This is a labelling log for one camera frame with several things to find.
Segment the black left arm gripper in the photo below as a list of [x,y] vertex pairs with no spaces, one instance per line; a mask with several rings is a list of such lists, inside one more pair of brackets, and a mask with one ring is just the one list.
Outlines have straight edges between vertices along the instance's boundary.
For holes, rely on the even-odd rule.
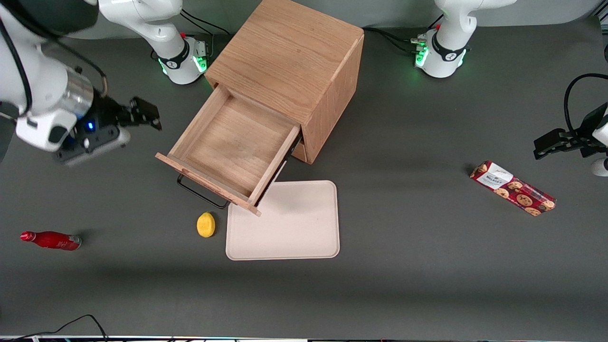
[[[608,144],[608,115],[607,106],[601,105],[582,119],[579,128],[573,128],[570,112],[564,106],[565,123],[569,130],[571,140],[580,149],[589,150],[590,154],[607,153]],[[541,160],[554,153],[568,152],[567,132],[564,129],[553,129],[534,140],[534,158]]]

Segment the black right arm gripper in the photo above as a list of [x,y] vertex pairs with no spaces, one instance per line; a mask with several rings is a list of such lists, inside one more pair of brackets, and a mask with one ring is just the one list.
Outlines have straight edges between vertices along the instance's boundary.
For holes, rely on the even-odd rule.
[[158,107],[133,97],[128,105],[95,93],[91,108],[76,122],[76,143],[128,143],[131,135],[122,126],[151,126],[161,131]]

